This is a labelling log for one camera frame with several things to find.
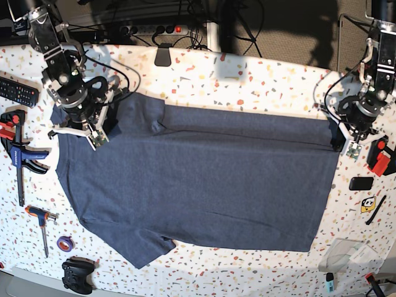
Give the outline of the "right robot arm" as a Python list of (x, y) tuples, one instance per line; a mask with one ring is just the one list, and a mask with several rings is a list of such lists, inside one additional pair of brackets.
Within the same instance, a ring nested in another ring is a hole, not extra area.
[(85, 81), (85, 63), (89, 60), (81, 42), (69, 35), (69, 24), (56, 18), (53, 1), (8, 1), (12, 20), (30, 24), (28, 40), (47, 64), (42, 84), (56, 106), (67, 117), (55, 124), (49, 136), (72, 134), (87, 139), (91, 148), (109, 141), (103, 127), (110, 105), (127, 96), (128, 88), (120, 86), (118, 74), (96, 76)]

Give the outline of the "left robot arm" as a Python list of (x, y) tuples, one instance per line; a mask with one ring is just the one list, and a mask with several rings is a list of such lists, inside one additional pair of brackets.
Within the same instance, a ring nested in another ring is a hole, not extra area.
[(360, 61), (331, 87), (335, 87), (353, 72), (361, 83), (355, 95), (331, 104), (328, 90), (322, 109), (337, 125), (335, 150), (357, 160), (362, 148), (382, 135), (373, 123), (395, 99), (395, 1), (372, 1), (366, 49)]

